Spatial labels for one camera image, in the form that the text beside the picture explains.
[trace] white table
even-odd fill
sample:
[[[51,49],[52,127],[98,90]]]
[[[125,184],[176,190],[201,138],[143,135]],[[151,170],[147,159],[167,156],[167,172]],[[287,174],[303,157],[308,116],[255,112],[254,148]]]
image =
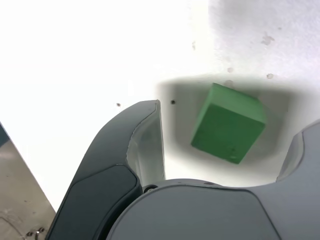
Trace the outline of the white table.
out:
[[[168,179],[273,182],[292,136],[320,119],[320,3],[298,2],[211,0],[209,15],[207,1],[2,2],[0,122],[55,210],[97,132],[143,100],[161,101]],[[233,165],[183,151],[173,114],[192,127],[202,95],[176,86],[211,82],[250,83],[275,108],[265,85],[293,93],[274,155]]]

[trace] white surface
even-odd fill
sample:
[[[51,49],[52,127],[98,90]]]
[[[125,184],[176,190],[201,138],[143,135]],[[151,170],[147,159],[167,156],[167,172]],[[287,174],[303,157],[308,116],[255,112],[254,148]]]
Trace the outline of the white surface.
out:
[[[226,186],[276,179],[290,137],[320,118],[320,3],[214,0],[210,6],[214,17],[206,1],[0,3],[0,103],[6,103],[0,122],[55,210],[99,129],[142,100],[161,101],[168,179]],[[180,81],[173,79],[204,73],[210,74],[181,79],[204,86],[231,80],[240,89],[246,80],[259,89],[299,93],[276,156],[232,165],[181,151],[172,135],[170,100],[179,97],[174,107],[185,113],[199,95],[177,96],[172,84]],[[195,114],[191,105],[184,124],[191,125]]]

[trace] green foam block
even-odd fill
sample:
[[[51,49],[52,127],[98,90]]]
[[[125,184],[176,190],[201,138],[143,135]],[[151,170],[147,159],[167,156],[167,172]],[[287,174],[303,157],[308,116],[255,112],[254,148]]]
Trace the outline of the green foam block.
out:
[[[197,117],[191,145],[239,164],[266,121],[258,99],[214,83]]]

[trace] green cube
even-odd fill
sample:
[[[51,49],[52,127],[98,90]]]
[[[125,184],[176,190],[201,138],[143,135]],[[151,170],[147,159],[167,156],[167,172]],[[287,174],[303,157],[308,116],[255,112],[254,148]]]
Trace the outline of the green cube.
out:
[[[266,121],[258,99],[214,83],[197,117],[191,145],[239,164]]]

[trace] metal surface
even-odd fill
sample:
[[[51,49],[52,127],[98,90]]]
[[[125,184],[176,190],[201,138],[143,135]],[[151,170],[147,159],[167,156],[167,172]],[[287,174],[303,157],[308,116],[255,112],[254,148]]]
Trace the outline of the metal surface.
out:
[[[7,141],[0,147],[0,239],[42,240],[55,214],[15,146]]]

